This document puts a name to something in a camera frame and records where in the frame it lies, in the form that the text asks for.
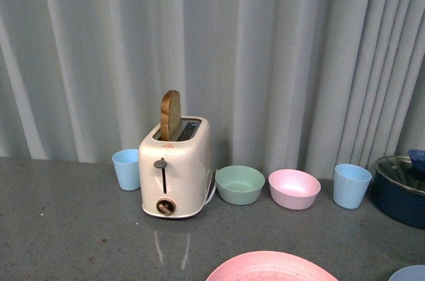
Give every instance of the blue bowl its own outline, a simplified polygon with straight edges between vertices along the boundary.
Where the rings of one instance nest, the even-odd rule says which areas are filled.
[[[425,150],[411,149],[408,151],[413,167],[425,171]]]

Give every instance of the pink plate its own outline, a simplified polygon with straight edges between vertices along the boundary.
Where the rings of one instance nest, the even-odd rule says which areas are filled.
[[[306,259],[276,251],[256,251],[221,264],[207,281],[337,281]]]

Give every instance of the toaster lever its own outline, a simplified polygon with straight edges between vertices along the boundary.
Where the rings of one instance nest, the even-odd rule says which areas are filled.
[[[167,193],[167,181],[165,178],[165,168],[167,167],[167,162],[164,160],[164,158],[161,158],[160,160],[157,160],[153,163],[153,166],[155,168],[162,170],[162,186],[164,193]]]
[[[167,162],[161,158],[160,160],[157,160],[155,163],[153,163],[153,166],[158,169],[164,169],[167,167]]]

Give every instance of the countertop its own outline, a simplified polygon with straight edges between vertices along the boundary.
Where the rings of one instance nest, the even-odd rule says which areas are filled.
[[[205,280],[239,254],[300,256],[338,280],[385,281],[425,264],[425,231],[369,200],[347,210],[321,181],[314,204],[291,211],[266,184],[247,206],[216,193],[196,216],[150,217],[140,189],[123,191],[114,166],[0,158],[0,280]]]

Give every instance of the plastic bowl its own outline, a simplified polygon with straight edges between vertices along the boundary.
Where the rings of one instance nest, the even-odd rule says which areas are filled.
[[[413,167],[425,171],[425,150],[411,149],[408,151]]]
[[[295,169],[277,170],[269,176],[268,182],[273,200],[292,210],[310,207],[321,189],[315,177]]]
[[[228,166],[215,174],[218,193],[227,203],[249,205],[258,199],[266,182],[262,173],[247,166]]]

